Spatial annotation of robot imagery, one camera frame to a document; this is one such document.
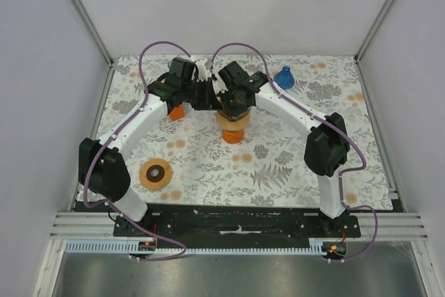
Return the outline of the bamboo ring dripper stand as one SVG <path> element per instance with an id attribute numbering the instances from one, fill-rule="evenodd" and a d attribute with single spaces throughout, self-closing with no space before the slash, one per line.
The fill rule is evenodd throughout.
<path id="1" fill-rule="evenodd" d="M 216 122 L 225 131 L 236 132 L 244 130 L 250 123 L 250 114 L 244 115 L 242 118 L 237 120 L 229 120 L 222 114 L 216 114 Z"/>

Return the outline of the orange coffee filter box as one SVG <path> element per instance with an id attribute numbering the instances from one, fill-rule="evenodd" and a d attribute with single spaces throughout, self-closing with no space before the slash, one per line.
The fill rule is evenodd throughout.
<path id="1" fill-rule="evenodd" d="M 185 117 L 184 108 L 182 105 L 174 107 L 173 110 L 169 114 L 170 119 L 172 121 L 180 120 Z"/>

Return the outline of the brown paper coffee filter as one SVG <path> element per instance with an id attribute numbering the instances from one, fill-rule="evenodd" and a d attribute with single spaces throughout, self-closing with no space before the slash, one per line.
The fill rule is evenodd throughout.
<path id="1" fill-rule="evenodd" d="M 220 96 L 220 94 L 216 94 L 216 101 L 217 101 L 217 109 L 219 111 L 224 111 L 225 110 L 225 104 L 222 100 L 222 97 Z"/>

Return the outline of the ribbed glass coffee dripper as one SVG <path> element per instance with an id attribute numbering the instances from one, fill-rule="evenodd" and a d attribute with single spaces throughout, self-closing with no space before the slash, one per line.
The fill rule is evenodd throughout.
<path id="1" fill-rule="evenodd" d="M 237 115 L 234 115 L 233 113 L 230 113 L 228 110 L 225 110 L 225 109 L 216 111 L 216 115 L 228 120 L 229 122 L 237 122 L 239 120 L 242 120 L 243 118 L 246 118 L 249 114 L 250 114 L 250 110 L 244 111 Z"/>

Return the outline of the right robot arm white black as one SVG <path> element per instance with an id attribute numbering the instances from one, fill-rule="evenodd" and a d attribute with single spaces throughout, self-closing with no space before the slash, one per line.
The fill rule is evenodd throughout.
<path id="1" fill-rule="evenodd" d="M 343 117 L 338 113 L 325 115 L 307 106 L 295 106 L 282 90 L 263 72 L 249 75 L 232 61 L 214 75 L 220 87 L 220 99 L 232 118 L 256 106 L 285 121 L 306 140 L 304 161 L 317 175 L 320 193 L 319 209 L 324 214 L 318 220 L 320 232 L 336 236 L 343 229 L 341 216 L 345 207 L 339 193 L 340 167 L 347 162 L 350 144 L 337 131 L 346 133 Z"/>

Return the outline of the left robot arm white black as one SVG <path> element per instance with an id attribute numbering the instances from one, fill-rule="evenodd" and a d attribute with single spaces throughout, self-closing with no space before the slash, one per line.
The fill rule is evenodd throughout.
<path id="1" fill-rule="evenodd" d="M 125 160 L 151 127 L 183 103 L 195 110 L 218 110 L 210 59 L 175 57 L 168 71 L 146 83 L 142 99 L 123 120 L 100 139 L 85 138 L 79 145 L 79 183 L 83 191 L 102 195 L 116 212 L 129 219 L 138 236 L 148 235 L 153 219 L 147 204 L 131 189 Z"/>

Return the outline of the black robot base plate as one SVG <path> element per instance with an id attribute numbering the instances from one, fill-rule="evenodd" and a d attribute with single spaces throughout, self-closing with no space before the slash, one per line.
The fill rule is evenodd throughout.
<path id="1" fill-rule="evenodd" d="M 310 238 L 361 236 L 356 216 L 318 209 L 149 204 L 139 225 L 188 246 L 306 246 Z"/>

